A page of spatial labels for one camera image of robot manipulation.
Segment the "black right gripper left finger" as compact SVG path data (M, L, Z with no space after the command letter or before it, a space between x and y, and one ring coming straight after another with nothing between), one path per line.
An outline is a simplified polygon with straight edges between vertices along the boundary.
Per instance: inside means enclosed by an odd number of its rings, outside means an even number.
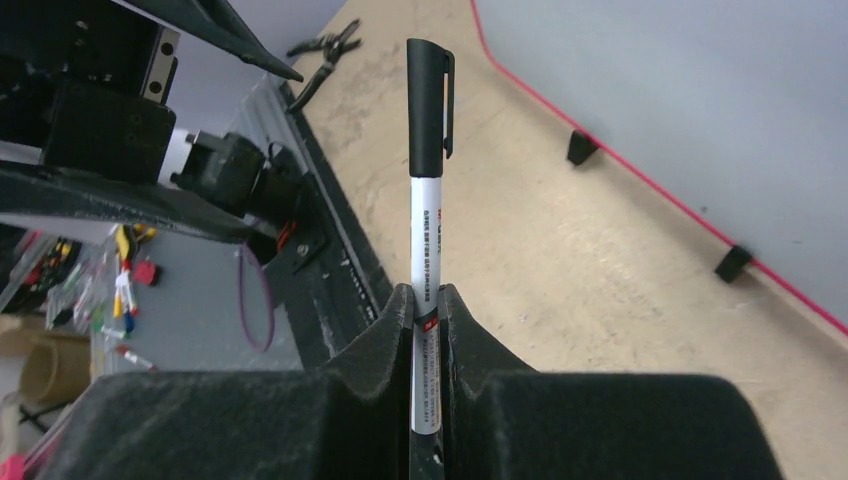
M43 479L404 479L413 293L305 371L130 372L97 380Z

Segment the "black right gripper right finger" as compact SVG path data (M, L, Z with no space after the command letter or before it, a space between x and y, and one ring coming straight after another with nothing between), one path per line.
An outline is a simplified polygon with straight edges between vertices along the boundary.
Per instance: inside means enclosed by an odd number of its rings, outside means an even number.
M450 479L779 479L731 382L703 374L541 372L439 292Z

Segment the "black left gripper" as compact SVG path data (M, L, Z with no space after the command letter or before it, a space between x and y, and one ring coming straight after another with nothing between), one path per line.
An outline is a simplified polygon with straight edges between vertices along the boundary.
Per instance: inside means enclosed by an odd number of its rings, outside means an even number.
M304 80L264 47L228 1L128 4L243 63ZM176 121L166 101L179 39L113 1L2 2L2 141L39 149L43 165L108 179L3 162L1 212L146 224L246 242L252 227L194 193L129 184L158 180Z

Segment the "black white marker pen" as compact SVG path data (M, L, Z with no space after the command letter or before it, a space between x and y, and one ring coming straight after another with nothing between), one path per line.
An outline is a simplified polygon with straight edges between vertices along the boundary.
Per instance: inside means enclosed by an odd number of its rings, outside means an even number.
M418 435L442 427L440 318L442 176L453 153L455 57L425 39L406 41L412 323L410 427Z

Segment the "pink-framed whiteboard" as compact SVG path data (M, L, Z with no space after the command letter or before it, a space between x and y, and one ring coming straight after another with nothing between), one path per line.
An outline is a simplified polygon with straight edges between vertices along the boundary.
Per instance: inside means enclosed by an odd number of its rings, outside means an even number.
M838 328L843 1L476 1L490 61Z

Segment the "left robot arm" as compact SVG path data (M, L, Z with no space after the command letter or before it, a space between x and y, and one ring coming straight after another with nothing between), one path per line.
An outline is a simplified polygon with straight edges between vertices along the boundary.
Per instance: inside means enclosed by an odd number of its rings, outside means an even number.
M109 224L147 224L241 244L246 214L282 212L292 184L234 132L188 133L182 168L161 184L182 34L299 79L226 1L2 3L3 224L91 242Z

